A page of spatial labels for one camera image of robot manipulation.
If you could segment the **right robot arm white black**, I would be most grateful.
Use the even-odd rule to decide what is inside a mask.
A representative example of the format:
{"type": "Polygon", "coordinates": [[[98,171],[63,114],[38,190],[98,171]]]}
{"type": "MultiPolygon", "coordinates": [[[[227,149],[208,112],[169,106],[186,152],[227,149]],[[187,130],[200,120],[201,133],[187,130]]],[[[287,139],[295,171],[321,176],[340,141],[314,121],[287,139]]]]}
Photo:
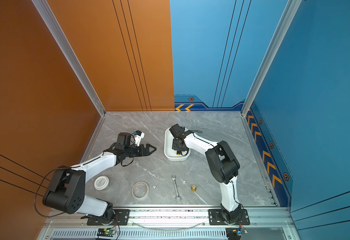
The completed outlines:
{"type": "Polygon", "coordinates": [[[191,151],[205,155],[210,172],[220,183],[223,220],[234,225],[244,211],[238,197],[238,172],[240,163],[225,141],[214,142],[202,138],[197,130],[188,130],[178,124],[165,131],[164,154],[170,161],[184,161],[191,151]]]}

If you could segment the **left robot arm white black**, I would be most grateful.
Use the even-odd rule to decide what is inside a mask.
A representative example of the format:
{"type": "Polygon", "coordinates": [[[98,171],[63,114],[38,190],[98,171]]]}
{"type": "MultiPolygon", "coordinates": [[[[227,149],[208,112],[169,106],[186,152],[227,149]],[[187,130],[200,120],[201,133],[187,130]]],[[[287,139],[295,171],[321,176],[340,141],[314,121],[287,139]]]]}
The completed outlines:
{"type": "Polygon", "coordinates": [[[53,176],[43,196],[42,203],[66,214],[83,214],[89,221],[101,225],[114,224],[116,214],[113,204],[85,195],[86,183],[102,171],[122,165],[127,158],[150,156],[156,151],[151,144],[141,144],[141,131],[120,133],[117,141],[100,155],[71,167],[61,166],[52,171],[53,176]]]}

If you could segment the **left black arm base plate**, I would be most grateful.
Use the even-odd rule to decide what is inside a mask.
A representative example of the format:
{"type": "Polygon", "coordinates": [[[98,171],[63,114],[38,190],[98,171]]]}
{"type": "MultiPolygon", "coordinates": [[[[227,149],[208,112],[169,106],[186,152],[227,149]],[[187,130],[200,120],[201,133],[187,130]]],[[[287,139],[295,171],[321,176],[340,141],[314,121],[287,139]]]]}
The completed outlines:
{"type": "Polygon", "coordinates": [[[88,226],[126,226],[129,220],[129,209],[106,210],[103,216],[86,216],[88,226]]]}

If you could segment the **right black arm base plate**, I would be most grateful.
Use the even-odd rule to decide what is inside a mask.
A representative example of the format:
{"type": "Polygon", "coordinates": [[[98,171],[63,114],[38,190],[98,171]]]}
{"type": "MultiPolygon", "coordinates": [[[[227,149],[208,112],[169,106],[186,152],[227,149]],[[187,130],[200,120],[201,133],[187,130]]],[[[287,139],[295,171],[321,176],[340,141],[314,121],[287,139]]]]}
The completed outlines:
{"type": "Polygon", "coordinates": [[[232,224],[228,224],[224,220],[221,209],[209,209],[208,213],[209,213],[209,224],[211,226],[218,226],[218,225],[249,226],[251,224],[250,217],[246,209],[243,209],[240,211],[239,218],[235,223],[232,223],[232,224]]]}

